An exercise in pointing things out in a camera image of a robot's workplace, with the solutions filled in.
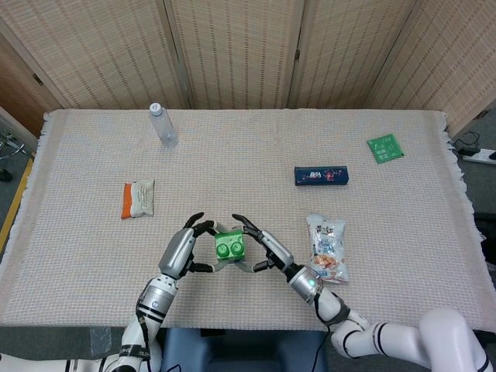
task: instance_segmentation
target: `cable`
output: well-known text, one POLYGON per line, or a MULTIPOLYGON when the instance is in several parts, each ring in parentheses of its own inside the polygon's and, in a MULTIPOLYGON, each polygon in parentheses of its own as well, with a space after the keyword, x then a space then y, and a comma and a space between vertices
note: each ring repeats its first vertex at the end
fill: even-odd
POLYGON ((176 368, 179 368, 179 372, 182 372, 182 369, 181 369, 181 365, 178 363, 176 364, 175 366, 169 368, 168 370, 166 370, 165 372, 171 372, 172 370, 176 369, 176 368))
POLYGON ((327 333, 324 336, 324 339, 322 340, 322 342, 320 343, 319 348, 317 349, 317 352, 315 353, 315 359, 313 360, 312 372, 314 372, 315 367, 317 367, 317 358, 319 357, 320 349, 324 346, 324 343, 326 343, 326 340, 330 334, 331 334, 331 327, 327 326, 327 333))
POLYGON ((481 137, 480 133, 474 132, 473 130, 469 130, 468 132, 464 133, 459 139, 457 139, 455 141, 455 143, 460 142, 460 143, 462 143, 465 146, 477 145, 477 143, 479 142, 480 137, 481 137), (465 141, 463 141, 462 138, 464 138, 465 135, 467 135, 467 134, 472 135, 474 137, 474 141, 472 141, 472 142, 465 142, 465 141))
MULTIPOLYGON (((150 284, 151 281, 152 281, 151 279, 148 281, 148 284, 146 285, 145 289, 143 289, 143 292, 141 292, 141 294, 139 295, 138 301, 136 301, 136 306, 134 308, 135 315, 138 318, 139 326, 141 327, 141 332, 143 333, 143 340, 145 341, 145 348, 148 351, 150 351, 150 344, 149 344, 149 340, 148 340, 148 327, 146 326, 145 318, 141 315, 139 303, 140 303, 140 300, 143 298, 143 294, 144 294, 146 288, 148 288, 148 285, 150 284)), ((150 358, 146 360, 146 367, 148 369, 148 372, 152 372, 152 367, 150 365, 150 358)))

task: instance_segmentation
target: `robotic arm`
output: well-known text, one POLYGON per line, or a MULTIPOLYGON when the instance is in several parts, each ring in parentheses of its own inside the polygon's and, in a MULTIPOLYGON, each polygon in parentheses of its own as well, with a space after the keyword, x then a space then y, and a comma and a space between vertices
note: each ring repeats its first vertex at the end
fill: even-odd
POLYGON ((193 215, 172 237, 159 263, 161 275, 148 282, 138 298, 135 314, 122 335, 119 354, 101 360, 31 361, 0 354, 0 372, 155 372, 160 370, 162 353, 155 340, 158 330, 177 294, 177 281, 188 271, 213 272, 215 267, 195 263, 193 247, 203 233, 215 234, 216 222, 195 225, 203 213, 193 215))
POLYGON ((382 354, 435 372, 493 371, 474 332, 458 312, 452 309, 430 311, 422 316, 419 329, 390 323, 371 325, 327 289, 313 269, 296 264, 291 252, 272 234, 258 229, 242 215, 232 217, 241 221, 243 232, 266 251, 267 261, 256 266, 261 270, 277 267, 286 275, 289 285, 315 309, 315 315, 325 326, 339 324, 331 341, 343 357, 356 359, 382 354))

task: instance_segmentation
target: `green toy block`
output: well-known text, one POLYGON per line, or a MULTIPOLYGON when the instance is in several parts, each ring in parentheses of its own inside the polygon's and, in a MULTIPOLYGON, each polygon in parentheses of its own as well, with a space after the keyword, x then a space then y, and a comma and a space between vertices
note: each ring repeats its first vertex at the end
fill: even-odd
POLYGON ((215 251, 217 260, 242 260, 245 258, 245 243, 243 232, 236 230, 232 232, 215 235, 215 251))

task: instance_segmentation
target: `table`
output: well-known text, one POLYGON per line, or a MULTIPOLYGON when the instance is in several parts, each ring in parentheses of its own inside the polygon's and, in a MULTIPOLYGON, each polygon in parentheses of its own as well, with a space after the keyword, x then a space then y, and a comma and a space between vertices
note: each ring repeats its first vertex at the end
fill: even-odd
MULTIPOLYGON (((496 331, 496 294, 441 112, 171 110, 164 149, 146 111, 59 110, 43 127, 0 265, 0 324, 125 326, 190 215, 237 212, 307 263, 305 217, 346 220, 351 282, 329 285, 370 321, 416 325, 451 307, 496 331), (376 164, 366 141, 394 133, 405 156, 376 164), (293 167, 346 165, 346 186, 296 187, 293 167), (155 178, 155 216, 122 221, 124 182, 155 178)), ((246 261, 264 252, 246 240, 246 261)), ((195 247, 215 262, 212 237, 195 247)), ((188 274, 164 325, 323 329, 276 270, 188 274)))

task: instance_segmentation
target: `green card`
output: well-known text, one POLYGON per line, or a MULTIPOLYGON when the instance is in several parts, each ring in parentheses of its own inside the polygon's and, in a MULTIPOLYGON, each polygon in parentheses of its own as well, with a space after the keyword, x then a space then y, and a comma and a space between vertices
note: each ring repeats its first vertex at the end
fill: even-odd
POLYGON ((377 161, 378 164, 397 159, 404 155, 394 134, 388 134, 376 139, 369 139, 367 144, 369 145, 370 150, 372 150, 375 161, 377 161))

